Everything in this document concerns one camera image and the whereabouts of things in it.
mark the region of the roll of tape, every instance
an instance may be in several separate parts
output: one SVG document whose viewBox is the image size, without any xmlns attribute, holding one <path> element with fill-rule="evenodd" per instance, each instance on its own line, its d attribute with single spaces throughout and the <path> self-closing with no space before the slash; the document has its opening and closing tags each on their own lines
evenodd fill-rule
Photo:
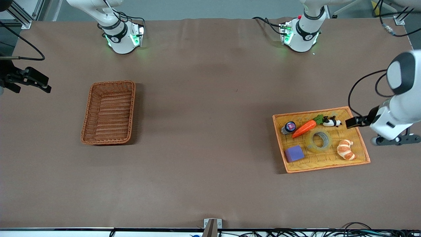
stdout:
<svg viewBox="0 0 421 237">
<path fill-rule="evenodd" d="M 321 137 L 323 139 L 323 146 L 322 147 L 318 147 L 314 140 L 313 137 L 317 135 L 319 137 Z M 330 148 L 330 146 L 332 146 L 332 136 L 323 129 L 314 129 L 310 132 L 310 134 L 307 136 L 306 138 L 306 147 L 311 151 L 311 152 L 322 152 L 322 151 L 326 151 Z"/>
</svg>

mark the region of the gray floor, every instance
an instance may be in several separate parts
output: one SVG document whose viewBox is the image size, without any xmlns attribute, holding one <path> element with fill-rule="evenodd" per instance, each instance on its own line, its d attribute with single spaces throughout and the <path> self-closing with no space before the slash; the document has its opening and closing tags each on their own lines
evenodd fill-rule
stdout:
<svg viewBox="0 0 421 237">
<path fill-rule="evenodd" d="M 57 21 L 93 21 L 86 13 L 70 6 L 66 0 L 61 3 L 56 14 L 60 0 L 50 0 L 44 10 L 44 20 L 50 21 L 56 17 Z M 333 13 L 344 5 L 329 6 Z M 125 0 L 116 7 L 130 16 L 141 16 L 146 20 L 178 20 L 196 18 L 228 18 L 250 19 L 254 16 L 268 17 L 269 19 L 302 14 L 303 6 L 298 0 Z M 341 14 L 339 18 L 370 18 L 372 5 L 369 0 L 363 2 Z M 411 14 L 406 20 L 407 31 L 421 27 L 421 16 Z M 410 36 L 414 49 L 421 49 L 421 31 Z M 15 45 L 17 38 L 10 32 L 0 28 L 0 41 Z M 10 55 L 13 48 L 0 44 L 0 51 Z"/>
</svg>

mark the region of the toy panda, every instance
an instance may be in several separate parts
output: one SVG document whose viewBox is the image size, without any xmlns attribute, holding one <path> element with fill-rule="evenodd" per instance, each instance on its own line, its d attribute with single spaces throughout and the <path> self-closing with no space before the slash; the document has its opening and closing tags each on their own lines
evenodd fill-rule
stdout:
<svg viewBox="0 0 421 237">
<path fill-rule="evenodd" d="M 328 119 L 327 116 L 324 116 L 323 117 L 323 126 L 325 126 L 325 127 L 333 127 L 333 126 L 339 127 L 339 125 L 342 125 L 341 121 L 336 120 L 335 118 L 336 118 L 336 116 L 332 116 L 330 119 Z"/>
</svg>

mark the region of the brown table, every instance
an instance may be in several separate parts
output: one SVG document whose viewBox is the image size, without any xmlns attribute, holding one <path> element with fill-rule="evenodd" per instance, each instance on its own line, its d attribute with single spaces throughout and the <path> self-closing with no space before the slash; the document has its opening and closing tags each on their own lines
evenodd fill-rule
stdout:
<svg viewBox="0 0 421 237">
<path fill-rule="evenodd" d="M 419 228 L 421 145 L 374 147 L 364 128 L 371 164 L 285 174 L 273 114 L 344 106 L 357 79 L 411 49 L 377 19 L 322 29 L 300 54 L 255 20 L 147 22 L 144 48 L 118 55 L 95 22 L 34 22 L 22 36 L 46 60 L 16 65 L 53 89 L 1 97 L 0 225 Z M 37 54 L 20 41 L 15 55 Z M 90 85 L 126 79 L 138 87 L 133 139 L 83 145 Z M 382 101 L 376 79 L 353 94 L 363 114 Z"/>
</svg>

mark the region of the small can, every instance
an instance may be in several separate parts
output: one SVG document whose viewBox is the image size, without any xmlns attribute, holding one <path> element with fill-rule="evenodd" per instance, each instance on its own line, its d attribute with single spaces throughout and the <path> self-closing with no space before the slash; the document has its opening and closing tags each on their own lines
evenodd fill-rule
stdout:
<svg viewBox="0 0 421 237">
<path fill-rule="evenodd" d="M 295 123 L 290 121 L 286 123 L 285 126 L 282 127 L 281 133 L 284 135 L 288 135 L 288 134 L 293 133 L 295 129 L 296 129 Z"/>
</svg>

